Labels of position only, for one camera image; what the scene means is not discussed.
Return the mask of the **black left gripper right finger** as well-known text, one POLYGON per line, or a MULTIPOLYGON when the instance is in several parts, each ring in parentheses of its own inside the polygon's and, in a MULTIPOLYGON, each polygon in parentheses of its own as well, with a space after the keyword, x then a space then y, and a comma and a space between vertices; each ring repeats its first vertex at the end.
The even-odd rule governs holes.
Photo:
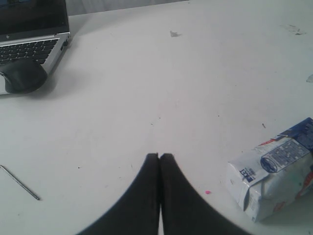
POLYGON ((247 235, 212 208, 191 186, 174 155, 159 159, 161 214, 165 235, 247 235))

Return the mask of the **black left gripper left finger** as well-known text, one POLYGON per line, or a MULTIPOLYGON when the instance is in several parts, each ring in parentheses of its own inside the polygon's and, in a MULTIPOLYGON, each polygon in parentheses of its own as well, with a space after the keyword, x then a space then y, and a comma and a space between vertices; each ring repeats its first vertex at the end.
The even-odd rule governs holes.
POLYGON ((160 169, 157 153, 147 154, 136 178, 120 199, 81 235, 157 235, 160 169))

